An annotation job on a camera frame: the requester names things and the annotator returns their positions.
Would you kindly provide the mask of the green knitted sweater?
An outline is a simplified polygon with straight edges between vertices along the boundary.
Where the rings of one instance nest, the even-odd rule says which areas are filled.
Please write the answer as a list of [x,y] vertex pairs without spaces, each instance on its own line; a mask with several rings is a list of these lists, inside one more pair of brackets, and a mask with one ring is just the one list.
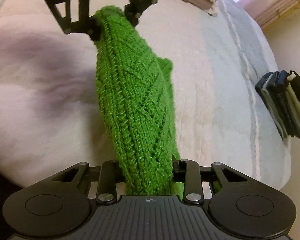
[[138,32],[122,10],[95,14],[101,26],[96,88],[99,109],[128,194],[182,194],[173,159],[212,162],[212,68],[198,27],[161,23]]

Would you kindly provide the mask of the pale pink and blue bedspread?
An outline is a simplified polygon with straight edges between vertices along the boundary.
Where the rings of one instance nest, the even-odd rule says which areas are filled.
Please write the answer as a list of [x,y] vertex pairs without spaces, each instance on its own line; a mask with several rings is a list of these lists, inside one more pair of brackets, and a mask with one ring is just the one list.
[[[258,24],[233,0],[210,16],[159,0],[137,27],[173,62],[179,153],[224,163],[281,189],[290,178],[282,140],[255,84],[277,64]],[[95,88],[96,48],[65,35],[44,0],[0,0],[0,172],[26,187],[69,166],[114,159]]]

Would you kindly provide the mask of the stack of folded dark clothes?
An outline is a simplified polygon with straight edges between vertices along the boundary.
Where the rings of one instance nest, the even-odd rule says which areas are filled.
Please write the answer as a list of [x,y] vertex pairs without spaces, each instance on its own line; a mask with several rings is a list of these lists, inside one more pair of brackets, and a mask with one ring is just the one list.
[[269,72],[259,79],[255,89],[280,137],[300,138],[300,75],[294,70]]

